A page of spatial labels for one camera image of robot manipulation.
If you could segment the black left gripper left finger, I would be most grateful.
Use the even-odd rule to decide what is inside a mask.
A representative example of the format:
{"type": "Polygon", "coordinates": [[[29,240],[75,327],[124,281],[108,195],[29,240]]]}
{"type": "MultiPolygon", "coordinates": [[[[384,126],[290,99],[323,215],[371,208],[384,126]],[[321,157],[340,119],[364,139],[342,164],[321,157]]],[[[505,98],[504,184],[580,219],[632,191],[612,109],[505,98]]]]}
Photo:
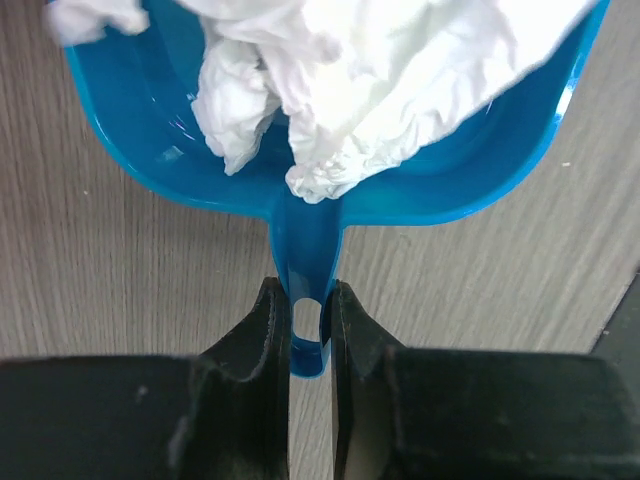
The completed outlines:
{"type": "Polygon", "coordinates": [[[267,278],[198,355],[3,360],[2,477],[287,478],[290,306],[267,278]]]}

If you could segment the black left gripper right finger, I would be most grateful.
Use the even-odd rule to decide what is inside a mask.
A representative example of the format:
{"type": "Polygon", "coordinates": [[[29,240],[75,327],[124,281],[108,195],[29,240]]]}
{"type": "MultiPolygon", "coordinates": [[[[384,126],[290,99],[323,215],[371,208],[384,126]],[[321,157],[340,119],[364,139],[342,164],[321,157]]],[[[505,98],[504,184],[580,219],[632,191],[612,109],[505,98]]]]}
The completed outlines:
{"type": "Polygon", "coordinates": [[[329,323],[337,479],[639,475],[639,416],[603,359],[408,347],[344,282],[329,323]]]}

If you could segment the white paper scrap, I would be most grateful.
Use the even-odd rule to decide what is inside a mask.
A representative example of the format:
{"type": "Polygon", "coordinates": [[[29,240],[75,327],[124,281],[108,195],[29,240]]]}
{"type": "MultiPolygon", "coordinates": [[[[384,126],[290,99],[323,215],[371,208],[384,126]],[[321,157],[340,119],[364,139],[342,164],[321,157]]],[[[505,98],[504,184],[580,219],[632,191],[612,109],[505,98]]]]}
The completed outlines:
{"type": "Polygon", "coordinates": [[[186,1],[191,103],[234,175],[289,119],[291,192],[315,204],[452,133],[560,46],[589,1],[186,1]]]}

